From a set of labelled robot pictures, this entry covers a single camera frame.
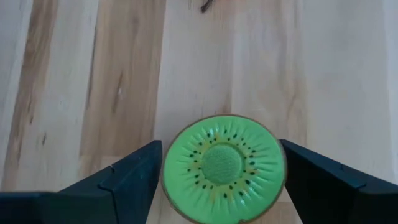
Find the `wooden surface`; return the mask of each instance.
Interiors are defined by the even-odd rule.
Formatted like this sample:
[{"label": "wooden surface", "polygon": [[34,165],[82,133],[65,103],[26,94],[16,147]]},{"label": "wooden surface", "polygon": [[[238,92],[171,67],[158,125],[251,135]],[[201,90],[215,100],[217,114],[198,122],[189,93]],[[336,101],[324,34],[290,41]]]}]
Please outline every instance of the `wooden surface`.
[{"label": "wooden surface", "polygon": [[[60,190],[236,113],[398,178],[394,0],[0,0],[2,190]],[[158,187],[147,223],[189,223]],[[300,223],[286,191],[254,223]]]}]

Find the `wood grain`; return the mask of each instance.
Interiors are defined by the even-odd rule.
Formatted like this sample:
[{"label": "wood grain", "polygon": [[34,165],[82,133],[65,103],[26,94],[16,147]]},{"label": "wood grain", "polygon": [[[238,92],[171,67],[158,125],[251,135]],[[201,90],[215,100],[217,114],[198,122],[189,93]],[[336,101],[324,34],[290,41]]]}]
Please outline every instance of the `wood grain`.
[{"label": "wood grain", "polygon": [[[398,183],[394,0],[203,2],[0,1],[2,190],[59,190],[223,113]],[[161,186],[147,222],[189,223]],[[284,192],[254,223],[300,219]]]},{"label": "wood grain", "polygon": [[31,0],[0,1],[0,185],[25,52]]},{"label": "wood grain", "polygon": [[[236,1],[232,112],[258,120],[277,138],[306,146],[300,4]],[[279,200],[290,202],[285,190]]]},{"label": "wood grain", "polygon": [[[166,3],[155,138],[165,151],[186,125],[230,113],[233,2],[218,1],[206,13],[201,1]],[[189,223],[170,206],[158,185],[147,223]]]},{"label": "wood grain", "polygon": [[34,1],[4,190],[59,190],[78,179],[97,1]]},{"label": "wood grain", "polygon": [[394,182],[382,2],[307,0],[302,23],[308,146]]},{"label": "wood grain", "polygon": [[83,176],[103,157],[126,156],[153,138],[163,0],[101,1],[80,154]]}]

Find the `light wood plank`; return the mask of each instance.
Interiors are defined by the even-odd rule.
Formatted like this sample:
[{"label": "light wood plank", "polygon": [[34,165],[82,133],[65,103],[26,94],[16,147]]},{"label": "light wood plank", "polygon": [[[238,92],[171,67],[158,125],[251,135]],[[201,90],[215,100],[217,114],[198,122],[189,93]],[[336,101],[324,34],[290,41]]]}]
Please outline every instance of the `light wood plank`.
[{"label": "light wood plank", "polygon": [[[301,1],[236,1],[232,112],[307,145]],[[286,190],[279,199],[291,202]]]},{"label": "light wood plank", "polygon": [[398,1],[384,0],[391,149],[395,183],[398,183]]},{"label": "light wood plank", "polygon": [[34,1],[7,152],[4,190],[78,180],[98,1]]},{"label": "light wood plank", "polygon": [[0,185],[33,0],[0,1]]},{"label": "light wood plank", "polygon": [[306,0],[302,29],[308,146],[394,181],[383,2]]},{"label": "light wood plank", "polygon": [[[154,134],[165,151],[186,125],[230,112],[234,4],[217,1],[206,14],[200,13],[201,5],[186,0],[166,4]],[[147,223],[189,221],[170,207],[159,185]]]},{"label": "light wood plank", "polygon": [[104,157],[124,157],[152,140],[162,50],[164,0],[103,0],[81,152],[83,176]]}]

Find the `kiwi design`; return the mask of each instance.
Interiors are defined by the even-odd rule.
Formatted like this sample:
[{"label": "kiwi design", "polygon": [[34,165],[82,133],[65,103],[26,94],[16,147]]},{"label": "kiwi design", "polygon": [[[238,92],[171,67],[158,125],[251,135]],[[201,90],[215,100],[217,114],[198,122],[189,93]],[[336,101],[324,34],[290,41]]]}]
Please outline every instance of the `kiwi design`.
[{"label": "kiwi design", "polygon": [[167,154],[164,187],[174,207],[201,223],[237,223],[267,210],[285,177],[282,149],[259,123],[215,116],[189,126]]}]

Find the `brown rim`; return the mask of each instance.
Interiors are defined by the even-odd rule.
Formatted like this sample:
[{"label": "brown rim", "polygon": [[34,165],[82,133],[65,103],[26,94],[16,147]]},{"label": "brown rim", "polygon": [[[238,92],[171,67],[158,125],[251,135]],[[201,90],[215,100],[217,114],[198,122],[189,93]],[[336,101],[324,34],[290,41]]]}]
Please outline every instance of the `brown rim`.
[{"label": "brown rim", "polygon": [[235,116],[235,117],[245,118],[245,119],[254,121],[254,122],[256,122],[257,124],[260,124],[263,128],[265,128],[265,129],[271,134],[272,137],[274,137],[274,139],[276,139],[276,141],[277,141],[277,143],[278,143],[278,145],[279,145],[280,152],[282,153],[283,161],[284,161],[284,164],[285,164],[285,169],[284,169],[285,172],[284,172],[284,180],[283,180],[282,185],[281,185],[281,187],[280,187],[280,189],[279,189],[279,192],[278,192],[278,194],[277,194],[277,197],[275,197],[274,201],[272,201],[272,203],[270,204],[270,206],[269,206],[268,208],[266,208],[263,212],[261,212],[258,216],[254,217],[254,218],[252,218],[252,219],[250,219],[250,220],[240,220],[240,221],[238,221],[238,223],[251,223],[251,222],[254,222],[254,221],[256,221],[257,219],[261,218],[265,213],[267,213],[267,212],[275,205],[276,201],[278,201],[278,199],[279,199],[279,197],[280,197],[280,195],[281,195],[281,193],[282,193],[282,191],[283,191],[283,188],[284,188],[285,183],[286,183],[286,178],[287,178],[287,161],[286,161],[286,154],[285,154],[285,151],[283,150],[283,146],[281,145],[279,139],[274,135],[274,133],[272,133],[265,125],[263,125],[262,123],[256,121],[255,119],[248,118],[248,117],[246,117],[246,116],[242,116],[242,115],[238,115],[238,114],[218,114],[218,115],[212,115],[212,116],[207,116],[207,117],[198,119],[198,120],[196,120],[195,122],[193,122],[193,123],[187,125],[185,128],[183,128],[183,129],[173,138],[173,141],[171,141],[170,145],[169,145],[168,148],[167,148],[167,152],[166,152],[166,154],[165,154],[165,156],[164,156],[164,161],[163,161],[163,163],[162,163],[162,170],[161,170],[161,172],[160,172],[161,175],[162,175],[162,176],[161,176],[161,179],[162,179],[162,180],[161,180],[161,181],[162,181],[162,190],[163,190],[163,193],[166,195],[167,200],[169,201],[171,207],[172,207],[178,214],[180,214],[182,217],[186,218],[187,220],[189,220],[189,221],[192,222],[192,223],[201,224],[201,223],[198,222],[197,220],[194,220],[194,219],[190,218],[188,215],[182,213],[178,208],[175,207],[175,204],[173,203],[172,199],[170,198],[170,196],[169,196],[169,194],[167,193],[167,190],[166,190],[166,188],[165,188],[165,186],[164,186],[164,165],[165,165],[165,159],[166,159],[166,157],[167,157],[167,154],[168,154],[169,151],[170,151],[171,146],[173,145],[173,143],[175,142],[175,140],[181,135],[181,133],[183,133],[187,128],[193,126],[194,124],[196,124],[196,123],[198,123],[198,122],[200,122],[200,121],[203,121],[204,119],[214,118],[214,117],[217,117],[217,116]]}]

